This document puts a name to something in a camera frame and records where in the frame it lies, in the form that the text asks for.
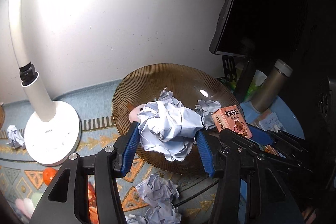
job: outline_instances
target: round white lamp base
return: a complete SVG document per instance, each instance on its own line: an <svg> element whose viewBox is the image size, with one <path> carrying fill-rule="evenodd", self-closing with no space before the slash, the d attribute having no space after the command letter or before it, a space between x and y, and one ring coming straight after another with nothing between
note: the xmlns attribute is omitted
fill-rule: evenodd
<svg viewBox="0 0 336 224"><path fill-rule="evenodd" d="M59 165L73 153L81 136L81 124L76 110L68 103L54 101L56 114L42 122L34 112L25 129L25 144L29 155L45 166Z"/></svg>

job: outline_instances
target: orange box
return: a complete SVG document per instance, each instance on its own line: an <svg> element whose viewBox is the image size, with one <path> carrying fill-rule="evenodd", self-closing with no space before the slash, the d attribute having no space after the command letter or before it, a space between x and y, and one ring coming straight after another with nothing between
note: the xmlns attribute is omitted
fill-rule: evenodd
<svg viewBox="0 0 336 224"><path fill-rule="evenodd" d="M223 107L212 114L213 121L219 132L224 128L229 128L245 138L251 138L252 133L239 112L237 106Z"/></svg>

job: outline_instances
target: screw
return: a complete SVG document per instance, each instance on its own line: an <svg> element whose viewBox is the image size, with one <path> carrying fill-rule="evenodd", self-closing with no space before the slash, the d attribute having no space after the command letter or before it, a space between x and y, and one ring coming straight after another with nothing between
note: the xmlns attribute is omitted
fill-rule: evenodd
<svg viewBox="0 0 336 224"><path fill-rule="evenodd" d="M258 154L258 155L257 155L257 158L258 158L259 160L264 160L264 159L265 159L265 155L264 155L264 154Z"/></svg>
<svg viewBox="0 0 336 224"><path fill-rule="evenodd" d="M227 146L224 146L224 147L221 147L221 148L220 148L220 151L221 151L222 153L224 153L224 154L227 154L227 153L230 152L230 148L227 147Z"/></svg>
<svg viewBox="0 0 336 224"><path fill-rule="evenodd" d="M115 149L115 148L114 148L113 145L109 145L109 146L105 147L105 151L106 151L107 153L111 153L111 152L113 152L114 149Z"/></svg>
<svg viewBox="0 0 336 224"><path fill-rule="evenodd" d="M69 159L71 159L71 160L75 160L77 157L78 157L78 155L77 155L76 153L72 153L72 154L69 156Z"/></svg>

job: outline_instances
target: white wall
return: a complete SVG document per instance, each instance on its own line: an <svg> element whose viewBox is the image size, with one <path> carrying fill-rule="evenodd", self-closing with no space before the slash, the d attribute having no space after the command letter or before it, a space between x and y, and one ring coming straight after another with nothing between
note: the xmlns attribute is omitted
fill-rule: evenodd
<svg viewBox="0 0 336 224"><path fill-rule="evenodd" d="M209 52L224 0L22 0L29 55L53 98L168 62L222 74ZM0 97L25 99L0 0Z"/></svg>

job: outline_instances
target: cartoon character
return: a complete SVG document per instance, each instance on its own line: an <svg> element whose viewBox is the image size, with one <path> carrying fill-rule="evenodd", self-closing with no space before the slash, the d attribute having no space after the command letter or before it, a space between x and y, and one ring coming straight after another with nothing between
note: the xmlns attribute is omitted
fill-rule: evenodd
<svg viewBox="0 0 336 224"><path fill-rule="evenodd" d="M246 132L246 125L243 122L240 122L239 120L235 121L235 132L238 133L239 135L242 135L243 137L247 136Z"/></svg>

